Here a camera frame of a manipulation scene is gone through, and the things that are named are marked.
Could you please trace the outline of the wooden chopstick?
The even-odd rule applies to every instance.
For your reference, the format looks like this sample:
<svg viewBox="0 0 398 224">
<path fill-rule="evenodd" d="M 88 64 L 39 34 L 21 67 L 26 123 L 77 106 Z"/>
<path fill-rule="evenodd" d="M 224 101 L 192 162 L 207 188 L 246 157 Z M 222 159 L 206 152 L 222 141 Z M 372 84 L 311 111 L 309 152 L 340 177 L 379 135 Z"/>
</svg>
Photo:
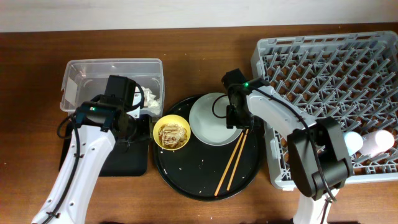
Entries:
<svg viewBox="0 0 398 224">
<path fill-rule="evenodd" d="M 236 156 L 236 160 L 235 160 L 235 163 L 234 163 L 234 166 L 233 166 L 233 170 L 232 170 L 232 173 L 231 173 L 231 176 L 229 178 L 228 185 L 227 185 L 227 191 L 229 191 L 231 186 L 232 186 L 232 183 L 233 183 L 233 180 L 234 180 L 234 176 L 235 176 L 235 173 L 236 173 L 236 169 L 238 167 L 239 160 L 241 158 L 241 154 L 242 154 L 242 151 L 244 149 L 244 145 L 246 143 L 246 138 L 247 138 L 248 132 L 249 132 L 248 129 L 244 129 L 241 132 L 241 135 L 240 135 L 240 137 L 239 137 L 239 139 L 238 139 L 238 141 L 237 141 L 237 143 L 236 143 L 236 145 L 234 147 L 234 154 L 237 154 L 237 156 Z"/>
<path fill-rule="evenodd" d="M 226 167 L 225 167 L 225 169 L 223 171 L 223 174 L 222 174 L 222 176 L 220 178 L 220 181 L 218 182 L 217 188 L 216 188 L 216 190 L 215 190 L 215 192 L 213 194 L 215 197 L 217 197 L 218 194 L 219 194 L 220 188 L 223 185 L 224 179 L 225 179 L 225 177 L 226 177 L 226 175 L 228 173 L 228 170 L 229 170 L 229 168 L 231 166 L 231 163 L 232 163 L 234 157 L 235 157 L 235 154 L 234 154 L 234 149 L 233 149 L 233 151 L 232 151 L 232 153 L 231 153 L 231 155 L 229 157 L 229 160 L 227 162 L 227 165 L 226 165 Z"/>
</svg>

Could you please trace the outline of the white tissue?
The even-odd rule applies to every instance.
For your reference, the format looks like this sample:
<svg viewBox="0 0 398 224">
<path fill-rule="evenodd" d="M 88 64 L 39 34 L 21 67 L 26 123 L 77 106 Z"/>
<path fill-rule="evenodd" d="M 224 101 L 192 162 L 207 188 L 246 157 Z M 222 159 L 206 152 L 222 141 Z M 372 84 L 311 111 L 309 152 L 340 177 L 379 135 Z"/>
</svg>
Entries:
<svg viewBox="0 0 398 224">
<path fill-rule="evenodd" d="M 158 116 L 161 114 L 162 105 L 160 97 L 146 87 L 142 87 L 144 94 L 144 107 L 141 109 L 140 114 L 151 114 L 152 116 Z"/>
</svg>

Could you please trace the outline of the grey round plate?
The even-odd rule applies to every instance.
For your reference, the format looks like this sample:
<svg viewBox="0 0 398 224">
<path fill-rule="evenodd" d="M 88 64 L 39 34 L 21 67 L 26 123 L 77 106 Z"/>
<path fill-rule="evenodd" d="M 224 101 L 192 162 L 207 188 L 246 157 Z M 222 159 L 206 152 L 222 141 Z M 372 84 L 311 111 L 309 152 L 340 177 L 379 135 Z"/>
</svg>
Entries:
<svg viewBox="0 0 398 224">
<path fill-rule="evenodd" d="M 192 133 L 203 143 L 211 146 L 224 146 L 233 142 L 242 129 L 226 127 L 226 107 L 229 99 L 223 93 L 209 93 L 199 97 L 189 112 Z"/>
</svg>

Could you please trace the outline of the pile of peanut shells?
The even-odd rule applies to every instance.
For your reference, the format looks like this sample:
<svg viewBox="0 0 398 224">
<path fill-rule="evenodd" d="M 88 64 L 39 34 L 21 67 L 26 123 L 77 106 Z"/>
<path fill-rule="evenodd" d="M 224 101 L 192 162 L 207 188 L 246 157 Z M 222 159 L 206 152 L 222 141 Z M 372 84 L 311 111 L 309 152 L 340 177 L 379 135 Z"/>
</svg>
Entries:
<svg viewBox="0 0 398 224">
<path fill-rule="evenodd" d="M 176 149 L 185 144 L 187 130 L 179 124 L 165 124 L 159 129 L 159 141 L 162 147 Z"/>
</svg>

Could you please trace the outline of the yellow bowl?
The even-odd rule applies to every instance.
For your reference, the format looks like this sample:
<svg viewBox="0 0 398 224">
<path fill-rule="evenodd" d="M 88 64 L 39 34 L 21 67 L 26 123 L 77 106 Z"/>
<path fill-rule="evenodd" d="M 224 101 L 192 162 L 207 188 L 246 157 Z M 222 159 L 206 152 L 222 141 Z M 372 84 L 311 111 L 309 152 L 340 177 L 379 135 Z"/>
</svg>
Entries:
<svg viewBox="0 0 398 224">
<path fill-rule="evenodd" d="M 178 147 L 176 149 L 168 149 L 166 147 L 161 146 L 160 141 L 159 141 L 159 129 L 161 126 L 163 126 L 165 124 L 179 124 L 187 130 L 187 140 L 183 146 Z M 190 125 L 189 125 L 188 121 L 185 118 L 183 118 L 179 115 L 176 115 L 176 114 L 170 114 L 170 115 L 160 118 L 158 120 L 158 122 L 155 123 L 154 128 L 153 128 L 153 137 L 154 137 L 155 143 L 162 149 L 165 149 L 168 151 L 176 151 L 176 150 L 179 150 L 182 147 L 184 147 L 187 144 L 187 142 L 190 140 L 190 136 L 191 136 L 191 129 L 190 129 Z"/>
</svg>

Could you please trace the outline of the light blue cup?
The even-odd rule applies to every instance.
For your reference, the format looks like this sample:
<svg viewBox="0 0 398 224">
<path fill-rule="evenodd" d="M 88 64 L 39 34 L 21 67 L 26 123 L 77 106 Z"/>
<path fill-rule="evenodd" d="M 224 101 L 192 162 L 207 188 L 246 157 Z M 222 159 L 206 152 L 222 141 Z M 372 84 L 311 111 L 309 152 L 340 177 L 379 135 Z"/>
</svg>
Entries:
<svg viewBox="0 0 398 224">
<path fill-rule="evenodd" d="M 352 156 L 358 152 L 363 146 L 363 138 L 360 134 L 350 131 L 343 134 L 348 154 Z"/>
</svg>

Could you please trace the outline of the white paper cup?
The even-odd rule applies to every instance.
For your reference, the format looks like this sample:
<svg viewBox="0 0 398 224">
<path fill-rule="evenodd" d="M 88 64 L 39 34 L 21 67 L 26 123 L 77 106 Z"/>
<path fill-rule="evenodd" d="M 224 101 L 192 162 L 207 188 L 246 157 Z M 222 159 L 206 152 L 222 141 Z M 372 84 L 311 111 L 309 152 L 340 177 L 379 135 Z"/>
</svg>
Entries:
<svg viewBox="0 0 398 224">
<path fill-rule="evenodd" d="M 389 150 L 394 143 L 394 137 L 389 131 L 378 130 L 363 136 L 363 146 L 359 151 L 364 156 L 375 157 Z"/>
</svg>

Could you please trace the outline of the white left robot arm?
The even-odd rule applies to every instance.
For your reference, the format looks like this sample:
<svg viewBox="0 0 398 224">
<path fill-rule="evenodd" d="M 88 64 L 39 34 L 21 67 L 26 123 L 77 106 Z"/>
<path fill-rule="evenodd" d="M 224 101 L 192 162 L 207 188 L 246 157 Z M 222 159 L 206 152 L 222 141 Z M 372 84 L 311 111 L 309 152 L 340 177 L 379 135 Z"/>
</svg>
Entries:
<svg viewBox="0 0 398 224">
<path fill-rule="evenodd" d="M 86 101 L 69 116 L 70 146 L 46 202 L 33 223 L 84 223 L 100 171 L 115 145 L 150 139 L 152 119 L 131 115 L 130 106 Z"/>
</svg>

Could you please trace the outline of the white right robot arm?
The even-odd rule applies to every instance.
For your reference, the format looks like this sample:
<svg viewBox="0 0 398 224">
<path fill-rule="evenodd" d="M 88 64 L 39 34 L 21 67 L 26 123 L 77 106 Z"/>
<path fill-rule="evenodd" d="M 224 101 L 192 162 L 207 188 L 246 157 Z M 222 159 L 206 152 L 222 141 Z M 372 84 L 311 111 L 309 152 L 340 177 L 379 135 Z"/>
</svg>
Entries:
<svg viewBox="0 0 398 224">
<path fill-rule="evenodd" d="M 260 78 L 223 85 L 228 128 L 249 129 L 258 117 L 287 141 L 290 175 L 300 191 L 293 223 L 326 223 L 336 194 L 353 174 L 339 122 L 307 114 Z"/>
</svg>

